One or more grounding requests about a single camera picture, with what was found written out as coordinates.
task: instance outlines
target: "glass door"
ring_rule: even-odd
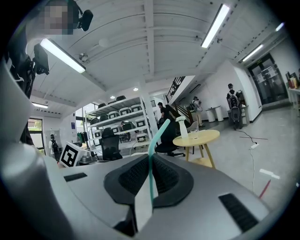
[[[262,104],[277,102],[288,97],[280,71],[270,54],[259,59],[248,69]]]

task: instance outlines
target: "metal shelf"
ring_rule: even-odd
[[[147,129],[147,127],[146,127],[146,126],[143,126],[143,127],[133,128],[133,129],[130,129],[130,130],[127,130],[127,131],[117,132],[117,133],[115,133],[115,134],[116,134],[116,135],[120,135],[120,134],[130,133],[130,132],[134,132],[134,131],[142,131],[142,130],[145,130],[145,129]],[[101,137],[91,138],[90,141],[93,141],[93,140],[99,140],[99,139],[101,139]]]
[[[131,98],[131,99],[124,99],[124,100],[100,107],[92,112],[87,112],[86,114],[95,116],[95,117],[99,117],[103,114],[108,114],[112,111],[118,111],[123,107],[131,107],[132,105],[136,105],[136,104],[141,104],[139,97],[135,97],[135,98]]]
[[[111,118],[111,119],[108,119],[108,120],[105,120],[105,121],[102,121],[102,122],[97,122],[93,125],[89,125],[88,128],[103,127],[103,126],[106,126],[106,125],[113,124],[115,122],[120,122],[120,121],[124,121],[124,120],[128,120],[128,119],[132,119],[132,118],[136,118],[136,117],[139,117],[139,116],[143,116],[143,111],[142,110],[139,110],[139,111],[136,111],[136,112],[131,112],[131,113],[121,115],[119,117]]]
[[[135,147],[140,147],[140,146],[144,146],[144,145],[150,145],[150,140],[145,141],[145,142],[124,142],[124,143],[119,143],[119,150],[121,149],[128,149],[128,148],[132,148],[132,146],[135,144]],[[91,150],[93,152],[99,152],[102,151],[101,146],[99,148],[96,148],[94,150]]]

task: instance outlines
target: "man in black shirt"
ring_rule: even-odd
[[[227,98],[227,102],[229,104],[230,109],[231,109],[230,96],[235,95],[238,99],[237,107],[239,108],[240,114],[239,114],[239,121],[235,123],[235,128],[237,126],[239,126],[239,128],[242,129],[243,128],[243,121],[242,121],[242,112],[241,112],[242,108],[241,108],[241,104],[240,104],[240,94],[237,91],[233,90],[233,85],[231,83],[228,84],[228,88],[229,88],[229,92],[227,93],[226,98]]]
[[[168,111],[161,102],[158,103],[158,107],[160,108],[161,118],[163,118],[164,120],[170,119],[170,121],[172,121],[173,119],[176,120],[173,114]]]

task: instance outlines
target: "box on shelf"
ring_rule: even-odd
[[[103,130],[96,130],[95,137],[101,137],[102,133],[103,133]]]
[[[143,127],[145,126],[145,119],[144,118],[138,118],[137,120],[135,120],[135,124],[136,124],[136,127],[139,128],[139,127]]]
[[[111,126],[111,130],[113,131],[113,133],[122,132],[121,126],[118,125]]]
[[[112,111],[108,113],[109,119],[119,117],[120,113],[118,111]]]
[[[126,99],[126,97],[125,97],[124,95],[118,96],[118,97],[116,98],[116,102],[121,101],[121,100],[124,100],[124,99]]]
[[[98,105],[98,108],[104,107],[104,106],[106,106],[106,104],[105,103],[101,103],[101,104]]]
[[[108,115],[107,114],[103,114],[100,116],[100,122],[103,122],[105,120],[108,120]]]
[[[125,114],[128,114],[128,113],[131,113],[131,110],[129,107],[123,107],[120,109],[120,114],[121,115],[125,115]]]
[[[93,118],[91,121],[90,121],[90,124],[93,125],[95,123],[98,123],[100,122],[100,120],[98,118]]]
[[[131,130],[134,128],[135,128],[135,125],[132,122],[125,122],[123,124],[123,131],[128,131],[128,130]]]
[[[148,139],[148,134],[146,133],[138,133],[136,135],[136,140],[138,143],[145,142]]]
[[[142,109],[142,107],[141,107],[140,104],[136,104],[136,105],[132,105],[132,106],[131,106],[131,111],[132,111],[132,112],[136,112],[136,111],[139,111],[139,110],[141,110],[141,109]]]

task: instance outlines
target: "poster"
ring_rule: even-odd
[[[270,77],[275,77],[277,75],[276,71],[272,67],[269,67],[268,71],[269,71]]]
[[[258,83],[262,83],[264,81],[263,75],[261,73],[257,75],[257,81]]]

